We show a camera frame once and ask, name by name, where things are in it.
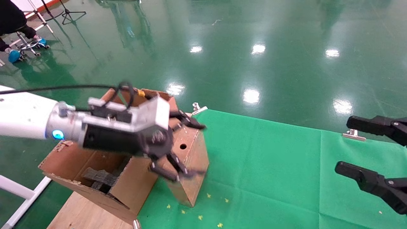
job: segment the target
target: blue indicator light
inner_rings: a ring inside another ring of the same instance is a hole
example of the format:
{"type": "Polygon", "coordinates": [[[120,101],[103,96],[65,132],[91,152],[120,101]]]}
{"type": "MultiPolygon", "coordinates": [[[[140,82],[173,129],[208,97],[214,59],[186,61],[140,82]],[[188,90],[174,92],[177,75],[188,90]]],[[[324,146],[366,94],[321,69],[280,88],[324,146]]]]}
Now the blue indicator light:
{"type": "Polygon", "coordinates": [[[53,136],[55,139],[62,140],[62,139],[63,139],[63,132],[60,131],[60,130],[54,130],[54,131],[52,131],[52,136],[53,136]]]}

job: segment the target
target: black cable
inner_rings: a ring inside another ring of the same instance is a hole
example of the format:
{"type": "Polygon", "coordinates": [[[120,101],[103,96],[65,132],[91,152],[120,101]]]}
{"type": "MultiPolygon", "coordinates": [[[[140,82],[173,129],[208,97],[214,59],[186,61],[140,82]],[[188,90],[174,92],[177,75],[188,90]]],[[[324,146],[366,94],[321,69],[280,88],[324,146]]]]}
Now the black cable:
{"type": "Polygon", "coordinates": [[[68,86],[55,86],[55,87],[45,87],[45,88],[30,88],[30,89],[19,89],[19,90],[6,90],[0,91],[0,95],[21,93],[21,92],[37,92],[45,90],[61,90],[61,89],[78,89],[78,88],[115,88],[115,86],[103,85],[103,84],[80,84],[80,85],[68,85],[68,86]]]}
{"type": "Polygon", "coordinates": [[[126,110],[128,110],[128,109],[131,107],[131,105],[133,104],[134,96],[135,96],[135,90],[137,90],[137,89],[136,89],[136,88],[133,88],[133,86],[131,85],[131,83],[130,83],[130,82],[126,82],[126,81],[123,81],[123,82],[120,82],[120,83],[119,83],[119,85],[114,89],[114,94],[110,97],[109,100],[107,100],[107,101],[102,105],[102,107],[103,107],[103,108],[106,107],[106,105],[107,105],[108,103],[112,102],[112,101],[116,98],[117,94],[118,94],[120,91],[123,91],[123,90],[128,90],[129,93],[130,93],[130,100],[129,100],[129,102],[127,103],[127,106],[126,106],[126,110]]]}
{"type": "MultiPolygon", "coordinates": [[[[110,97],[108,101],[106,101],[102,107],[106,107],[108,103],[113,101],[117,94],[120,91],[123,90],[128,90],[130,93],[130,100],[127,103],[126,110],[128,110],[131,105],[133,104],[134,97],[135,97],[135,92],[139,91],[136,88],[133,88],[130,82],[123,81],[121,82],[117,87],[115,86],[110,86],[110,85],[104,85],[104,84],[79,84],[79,85],[67,85],[67,86],[54,86],[54,87],[45,87],[45,88],[29,88],[29,89],[19,89],[19,90],[7,90],[7,91],[0,91],[0,95],[7,95],[7,94],[13,94],[13,93],[21,93],[21,92],[38,92],[38,91],[47,91],[47,90],[61,90],[61,89],[80,89],[80,88],[107,88],[107,89],[114,89],[114,94],[110,97]]],[[[83,112],[89,112],[91,110],[89,109],[80,109],[77,108],[77,111],[83,111],[83,112]]]]}

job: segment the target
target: cardboard piece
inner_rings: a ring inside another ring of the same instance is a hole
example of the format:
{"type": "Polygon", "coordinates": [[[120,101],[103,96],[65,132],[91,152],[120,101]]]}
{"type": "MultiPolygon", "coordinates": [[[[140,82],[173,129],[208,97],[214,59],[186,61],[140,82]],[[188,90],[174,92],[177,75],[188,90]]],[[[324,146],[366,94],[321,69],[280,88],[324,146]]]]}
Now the cardboard piece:
{"type": "MultiPolygon", "coordinates": [[[[159,93],[163,99],[169,102],[171,111],[178,110],[174,97],[164,92],[147,89],[143,89],[143,91],[147,95],[159,93]]],[[[109,100],[113,94],[114,90],[110,89],[102,99],[109,100]]],[[[122,98],[129,101],[129,93],[122,92],[122,98]]],[[[145,101],[145,98],[136,96],[132,106],[138,106],[145,101]]],[[[113,102],[123,103],[119,96],[113,99],[113,102]]],[[[173,127],[178,122],[177,119],[171,119],[170,126],[173,127]]],[[[178,130],[174,134],[173,152],[188,168],[206,171],[208,156],[204,137],[200,131],[187,127],[178,130]]],[[[101,208],[131,224],[137,218],[137,214],[154,186],[157,175],[148,171],[151,160],[140,157],[132,157],[124,169],[118,171],[126,158],[126,155],[123,154],[83,149],[74,143],[69,146],[55,147],[41,162],[39,168],[43,170],[45,176],[78,192],[101,208]],[[89,167],[118,175],[116,183],[108,193],[92,189],[93,181],[82,177],[84,171],[89,167]]],[[[175,172],[167,159],[163,158],[160,162],[164,168],[175,172]]],[[[178,184],[168,183],[168,186],[182,204],[192,207],[195,204],[202,181],[203,176],[197,176],[188,181],[182,180],[178,184]]]]}

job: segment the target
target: white metal frame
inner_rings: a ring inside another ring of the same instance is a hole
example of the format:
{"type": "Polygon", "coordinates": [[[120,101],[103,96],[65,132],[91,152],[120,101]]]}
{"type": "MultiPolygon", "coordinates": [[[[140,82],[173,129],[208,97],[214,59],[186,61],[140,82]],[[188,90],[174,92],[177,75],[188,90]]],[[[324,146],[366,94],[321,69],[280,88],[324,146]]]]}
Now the white metal frame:
{"type": "Polygon", "coordinates": [[[12,229],[16,225],[17,221],[19,221],[28,208],[34,203],[41,192],[47,187],[50,181],[50,178],[44,177],[37,187],[34,190],[31,190],[0,175],[0,189],[4,189],[26,199],[1,229],[12,229]]]}

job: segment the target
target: person's leg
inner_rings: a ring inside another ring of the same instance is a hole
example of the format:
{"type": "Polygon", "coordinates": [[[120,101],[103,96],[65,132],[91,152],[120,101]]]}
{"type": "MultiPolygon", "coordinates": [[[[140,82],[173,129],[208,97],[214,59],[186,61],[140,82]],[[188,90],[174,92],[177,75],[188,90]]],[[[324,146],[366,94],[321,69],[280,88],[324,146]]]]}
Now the person's leg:
{"type": "Polygon", "coordinates": [[[39,35],[37,35],[37,32],[35,31],[35,29],[24,25],[22,28],[20,28],[18,31],[24,33],[24,35],[28,38],[28,39],[33,39],[33,40],[37,40],[39,41],[41,44],[46,45],[47,41],[40,37],[39,35]]]}
{"type": "Polygon", "coordinates": [[[4,42],[3,39],[0,38],[0,51],[6,52],[9,55],[9,61],[14,63],[18,61],[20,58],[20,53],[12,48],[8,44],[4,42]]]}
{"type": "Polygon", "coordinates": [[[24,33],[28,39],[33,39],[37,35],[37,32],[35,31],[35,29],[33,29],[27,25],[24,25],[23,27],[18,29],[18,31],[24,33]]]}

